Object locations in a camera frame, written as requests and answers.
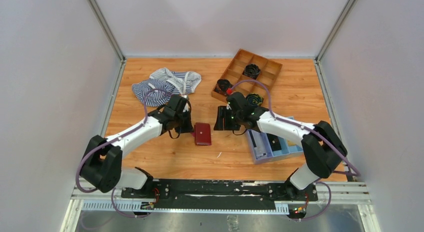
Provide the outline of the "red leather card holder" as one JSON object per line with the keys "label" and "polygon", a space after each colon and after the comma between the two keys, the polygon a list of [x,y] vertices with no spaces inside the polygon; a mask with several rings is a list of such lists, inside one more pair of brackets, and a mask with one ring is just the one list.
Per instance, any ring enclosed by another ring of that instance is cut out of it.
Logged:
{"label": "red leather card holder", "polygon": [[194,140],[197,146],[210,146],[212,144],[211,127],[208,123],[194,125]]}

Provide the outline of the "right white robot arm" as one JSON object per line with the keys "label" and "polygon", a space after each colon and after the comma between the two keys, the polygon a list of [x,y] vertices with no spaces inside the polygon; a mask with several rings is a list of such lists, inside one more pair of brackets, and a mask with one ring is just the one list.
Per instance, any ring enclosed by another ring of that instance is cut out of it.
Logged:
{"label": "right white robot arm", "polygon": [[247,130],[287,139],[302,148],[305,164],[286,180],[287,188],[304,190],[310,184],[328,178],[346,158],[345,146],[325,121],[313,124],[277,115],[268,108],[249,105],[240,92],[231,93],[226,101],[235,123]]}

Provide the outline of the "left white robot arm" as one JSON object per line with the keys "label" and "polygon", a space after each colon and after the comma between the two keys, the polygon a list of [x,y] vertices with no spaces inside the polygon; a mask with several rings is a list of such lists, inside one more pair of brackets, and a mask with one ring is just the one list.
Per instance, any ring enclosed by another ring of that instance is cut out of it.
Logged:
{"label": "left white robot arm", "polygon": [[85,179],[96,190],[106,193],[114,188],[148,190],[153,177],[141,168],[124,168],[122,160],[142,144],[176,130],[178,134],[192,132],[191,110],[186,95],[172,95],[169,102],[149,112],[146,117],[128,129],[109,137],[92,137],[77,168],[75,182],[80,191]]}

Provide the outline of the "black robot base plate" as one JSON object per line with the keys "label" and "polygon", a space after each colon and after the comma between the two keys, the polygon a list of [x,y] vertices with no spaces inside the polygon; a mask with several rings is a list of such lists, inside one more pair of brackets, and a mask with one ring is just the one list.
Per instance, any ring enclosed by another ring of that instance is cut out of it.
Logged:
{"label": "black robot base plate", "polygon": [[305,205],[318,200],[316,187],[287,190],[283,182],[253,180],[154,179],[144,188],[125,188],[123,198],[158,199],[156,208],[271,210],[277,201]]}

